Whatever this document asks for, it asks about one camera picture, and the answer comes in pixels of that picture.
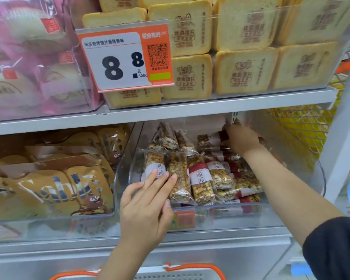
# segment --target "forearm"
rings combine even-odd
[[[320,224],[343,216],[334,205],[281,165],[266,148],[250,150],[244,158],[271,206],[301,246]]]
[[[133,280],[146,255],[136,252],[137,248],[118,244],[98,274],[97,280]]]

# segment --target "shelf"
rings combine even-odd
[[[336,95],[337,90],[328,87],[311,91],[276,93],[238,98],[233,97],[218,100],[210,99],[186,103],[180,103],[179,100],[167,100],[166,104],[116,110],[109,110],[107,105],[104,104],[98,110],[90,113],[0,121],[0,135],[260,110],[305,104],[327,103],[331,106],[336,99]]]

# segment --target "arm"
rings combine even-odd
[[[257,134],[242,126],[226,125],[230,147],[252,168],[276,214],[303,246],[325,221],[344,216],[333,204],[286,169],[259,143]]]
[[[173,211],[167,199],[177,176],[157,169],[143,183],[129,185],[121,198],[121,240],[110,254],[97,280],[132,280],[140,266],[165,237]]]

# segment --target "hand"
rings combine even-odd
[[[229,147],[242,157],[244,157],[244,155],[250,150],[263,147],[259,143],[257,133],[252,129],[243,126],[239,120],[236,120],[234,125],[225,125],[223,129],[228,133]]]
[[[145,182],[129,185],[121,198],[120,245],[138,253],[143,260],[165,237],[172,222],[173,211],[168,196],[177,175],[166,172],[159,179],[154,169]],[[131,199],[132,194],[140,189]]]

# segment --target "person's left hand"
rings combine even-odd
[[[154,169],[145,182],[129,185],[121,198],[120,245],[143,258],[162,242],[173,219],[167,198],[177,176],[174,174],[169,178],[166,172],[157,180],[156,177],[157,169]],[[131,198],[137,189],[140,190]]]

